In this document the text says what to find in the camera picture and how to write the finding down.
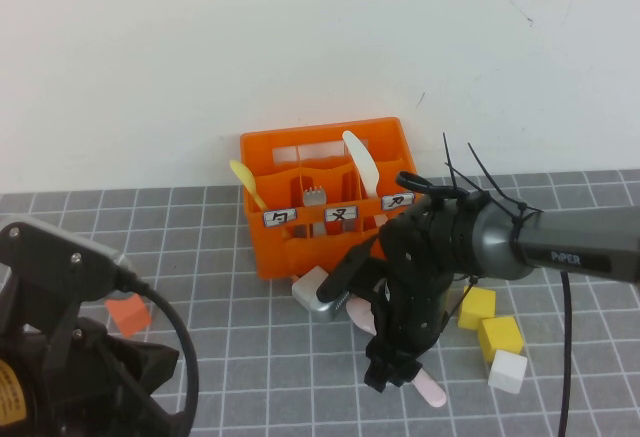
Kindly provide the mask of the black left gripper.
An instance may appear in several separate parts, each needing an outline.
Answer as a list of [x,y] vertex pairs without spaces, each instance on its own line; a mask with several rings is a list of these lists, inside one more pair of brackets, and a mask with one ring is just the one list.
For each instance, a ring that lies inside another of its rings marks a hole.
[[127,340],[62,302],[53,332],[34,328],[51,305],[32,286],[10,277],[1,291],[1,433],[4,436],[187,436],[193,395],[168,413],[153,394],[180,358],[193,369],[193,341],[175,308],[140,280],[130,288],[171,322],[181,347]]

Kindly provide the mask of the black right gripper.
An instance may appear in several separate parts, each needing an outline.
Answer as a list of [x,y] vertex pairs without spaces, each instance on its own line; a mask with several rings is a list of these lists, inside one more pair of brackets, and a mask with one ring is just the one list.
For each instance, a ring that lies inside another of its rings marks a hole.
[[453,200],[421,200],[381,227],[379,240],[389,264],[385,334],[391,345],[378,337],[370,340],[364,376],[378,393],[388,384],[410,383],[423,369],[420,357],[442,332],[454,276],[474,272],[473,217]]

